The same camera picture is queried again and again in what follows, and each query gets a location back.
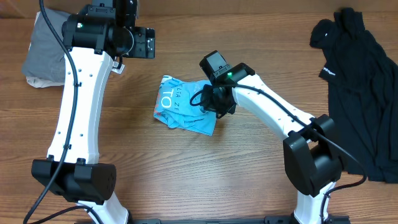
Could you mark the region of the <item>light blue t-shirt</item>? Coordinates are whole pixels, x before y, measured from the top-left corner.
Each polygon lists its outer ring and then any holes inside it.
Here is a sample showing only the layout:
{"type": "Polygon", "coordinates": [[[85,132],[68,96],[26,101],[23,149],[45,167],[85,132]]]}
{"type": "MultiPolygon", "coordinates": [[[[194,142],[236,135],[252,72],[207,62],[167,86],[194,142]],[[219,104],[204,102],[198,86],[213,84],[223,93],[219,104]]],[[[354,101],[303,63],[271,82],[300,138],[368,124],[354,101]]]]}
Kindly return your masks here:
{"type": "Polygon", "coordinates": [[[215,129],[216,114],[201,106],[192,106],[192,96],[209,85],[208,80],[184,82],[164,75],[154,108],[154,118],[169,128],[180,128],[211,136],[215,129]]]}

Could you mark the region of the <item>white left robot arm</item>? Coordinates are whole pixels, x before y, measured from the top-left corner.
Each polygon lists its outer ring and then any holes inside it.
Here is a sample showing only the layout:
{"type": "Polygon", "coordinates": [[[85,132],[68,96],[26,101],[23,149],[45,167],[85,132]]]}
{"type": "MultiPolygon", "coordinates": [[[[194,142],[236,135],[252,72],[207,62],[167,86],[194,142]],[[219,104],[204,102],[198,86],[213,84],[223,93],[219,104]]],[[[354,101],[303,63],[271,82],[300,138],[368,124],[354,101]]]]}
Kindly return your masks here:
{"type": "Polygon", "coordinates": [[[124,58],[155,57],[155,31],[135,25],[137,10],[136,0],[93,1],[54,33],[65,57],[62,104],[47,156],[31,173],[93,223],[133,221],[114,191],[116,167],[99,161],[98,127],[109,75],[123,71],[124,58]]]}

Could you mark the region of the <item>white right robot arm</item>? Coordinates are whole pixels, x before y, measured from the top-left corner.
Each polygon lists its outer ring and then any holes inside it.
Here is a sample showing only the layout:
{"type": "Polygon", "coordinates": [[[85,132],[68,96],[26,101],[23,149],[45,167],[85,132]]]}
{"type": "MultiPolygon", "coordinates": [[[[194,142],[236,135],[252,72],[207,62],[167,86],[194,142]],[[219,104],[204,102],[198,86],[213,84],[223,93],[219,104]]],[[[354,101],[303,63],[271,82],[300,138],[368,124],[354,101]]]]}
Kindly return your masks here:
{"type": "Polygon", "coordinates": [[[264,223],[349,223],[347,216],[327,212],[329,196],[345,168],[346,159],[331,141],[336,137],[333,120],[314,117],[273,92],[244,63],[235,67],[220,60],[204,59],[200,67],[210,80],[199,104],[218,118],[233,114],[236,106],[256,115],[282,141],[285,173],[297,189],[291,215],[266,216],[264,223]]]}

